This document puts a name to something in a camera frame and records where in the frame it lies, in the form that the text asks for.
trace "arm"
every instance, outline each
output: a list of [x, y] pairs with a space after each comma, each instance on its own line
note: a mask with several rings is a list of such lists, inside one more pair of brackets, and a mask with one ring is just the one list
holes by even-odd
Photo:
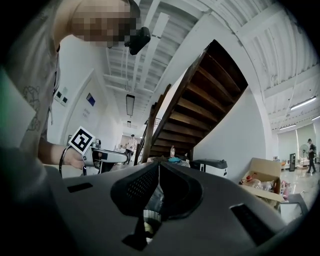
[[[46, 165], [58, 165], [65, 148], [62, 145], [52, 144], [42, 137], [39, 142], [38, 157]], [[85, 165], [81, 154], [73, 148], [66, 151], [63, 163], [77, 169], [82, 169]]]

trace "standing person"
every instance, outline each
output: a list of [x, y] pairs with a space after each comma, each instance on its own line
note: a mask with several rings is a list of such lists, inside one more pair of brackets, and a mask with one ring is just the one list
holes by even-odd
[[131, 157], [134, 154], [134, 150], [135, 147], [137, 146], [137, 140], [135, 139], [135, 135], [132, 134], [131, 138], [129, 139], [129, 141], [126, 143], [126, 150], [125, 150], [125, 154], [128, 156], [128, 163], [130, 164], [131, 162]]
[[309, 149], [309, 170], [307, 171], [307, 173], [309, 174], [311, 171], [311, 167], [313, 168], [313, 174], [316, 172], [316, 167], [315, 167], [315, 163], [314, 163], [314, 158], [315, 158], [315, 151], [316, 151], [316, 146], [312, 143], [311, 139], [308, 139], [308, 143], [310, 145], [310, 149]]
[[[48, 117], [50, 113], [52, 124], [52, 103], [60, 81], [61, 41], [73, 35], [110, 48], [134, 33], [139, 18], [140, 9], [133, 0], [52, 0], [25, 27], [4, 61], [8, 77], [34, 110], [20, 142], [23, 152], [44, 164], [58, 165], [66, 148], [47, 141]], [[81, 169], [84, 162], [70, 148], [63, 164]]]

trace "gray t-shirt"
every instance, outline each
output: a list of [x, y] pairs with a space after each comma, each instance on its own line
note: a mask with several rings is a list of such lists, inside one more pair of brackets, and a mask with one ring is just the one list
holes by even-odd
[[8, 76], [36, 112], [20, 145], [21, 150], [35, 157], [40, 138], [47, 139], [49, 112], [60, 80], [59, 54], [53, 39], [60, 2], [51, 1], [27, 25], [11, 46], [4, 64]]

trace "hand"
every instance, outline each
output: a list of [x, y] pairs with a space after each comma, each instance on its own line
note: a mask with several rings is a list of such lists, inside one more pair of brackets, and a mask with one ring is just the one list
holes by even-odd
[[78, 151], [73, 148], [69, 148], [65, 153], [64, 164], [82, 170], [85, 162], [82, 155]]

